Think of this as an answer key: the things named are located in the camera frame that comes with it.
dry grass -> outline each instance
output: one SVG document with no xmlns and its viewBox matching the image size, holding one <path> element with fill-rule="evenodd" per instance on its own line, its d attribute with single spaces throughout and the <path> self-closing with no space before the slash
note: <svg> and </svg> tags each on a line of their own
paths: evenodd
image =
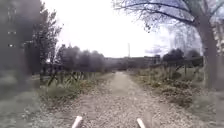
<svg viewBox="0 0 224 128">
<path fill-rule="evenodd" d="M 152 89 L 164 95 L 171 103 L 189 108 L 203 81 L 203 74 L 198 72 L 194 75 L 194 71 L 194 68 L 187 69 L 185 75 L 184 69 L 180 69 L 171 78 L 161 68 L 135 70 L 131 74 L 145 89 Z"/>
<path fill-rule="evenodd" d="M 41 101 L 48 109 L 68 104 L 69 101 L 78 97 L 79 94 L 88 92 L 94 85 L 103 81 L 102 74 L 93 75 L 91 78 L 74 81 L 69 84 L 52 84 L 51 86 L 41 86 L 38 94 Z"/>
</svg>

gravel path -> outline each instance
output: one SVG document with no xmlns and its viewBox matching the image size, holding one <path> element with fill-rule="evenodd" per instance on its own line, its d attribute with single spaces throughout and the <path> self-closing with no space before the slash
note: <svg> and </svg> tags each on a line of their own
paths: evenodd
<svg viewBox="0 0 224 128">
<path fill-rule="evenodd" d="M 196 117 L 143 91 L 122 72 L 63 110 L 36 117 L 33 126 L 70 128 L 78 115 L 84 118 L 83 128 L 137 128 L 138 117 L 148 128 L 205 128 Z"/>
</svg>

sky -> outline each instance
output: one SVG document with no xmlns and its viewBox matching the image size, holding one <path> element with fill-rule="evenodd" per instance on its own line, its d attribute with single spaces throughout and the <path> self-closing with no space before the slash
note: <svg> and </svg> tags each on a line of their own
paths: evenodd
<svg viewBox="0 0 224 128">
<path fill-rule="evenodd" d="M 57 11 L 61 44 L 81 50 L 97 50 L 106 57 L 151 56 L 152 51 L 164 54 L 170 48 L 172 35 L 162 27 L 157 33 L 144 30 L 136 17 L 115 11 L 112 0 L 42 0 Z"/>
</svg>

tree trunk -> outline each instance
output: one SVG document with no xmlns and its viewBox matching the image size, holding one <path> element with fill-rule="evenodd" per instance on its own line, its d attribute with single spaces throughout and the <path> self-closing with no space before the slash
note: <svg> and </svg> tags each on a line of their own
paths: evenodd
<svg viewBox="0 0 224 128">
<path fill-rule="evenodd" d="M 199 20 L 196 29 L 201 37 L 204 53 L 204 80 L 208 88 L 216 88 L 217 85 L 217 41 L 214 38 L 213 29 L 209 19 L 203 17 Z"/>
</svg>

tree branch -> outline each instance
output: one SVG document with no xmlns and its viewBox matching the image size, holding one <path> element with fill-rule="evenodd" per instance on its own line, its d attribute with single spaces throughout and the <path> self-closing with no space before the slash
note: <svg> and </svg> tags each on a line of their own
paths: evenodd
<svg viewBox="0 0 224 128">
<path fill-rule="evenodd" d="M 211 12 L 210 18 L 224 5 L 224 0 L 222 0 L 216 7 L 215 9 Z"/>
<path fill-rule="evenodd" d="M 158 10 L 152 10 L 152 9 L 146 9 L 146 10 L 149 10 L 151 13 L 157 13 L 157 14 L 165 15 L 167 17 L 170 17 L 172 19 L 175 19 L 175 20 L 180 21 L 182 23 L 185 23 L 187 25 L 194 26 L 194 22 L 191 21 L 191 20 L 179 18 L 179 17 L 176 17 L 174 15 L 171 15 L 171 14 L 168 14 L 168 13 L 165 13 L 165 12 L 161 12 L 161 11 L 158 11 Z"/>
<path fill-rule="evenodd" d="M 117 9 L 129 8 L 129 7 L 134 7 L 134 6 L 138 6 L 138 5 L 159 5 L 159 6 L 166 6 L 166 7 L 171 7 L 171 8 L 179 9 L 179 10 L 182 10 L 182 11 L 185 11 L 185 12 L 190 13 L 190 11 L 188 9 L 186 9 L 186 8 L 182 8 L 182 7 L 178 7 L 178 6 L 174 6 L 174 5 L 169 5 L 169 4 L 152 3 L 152 2 L 131 4 L 131 5 L 127 5 L 127 6 L 121 6 L 120 8 L 117 8 Z"/>
</svg>

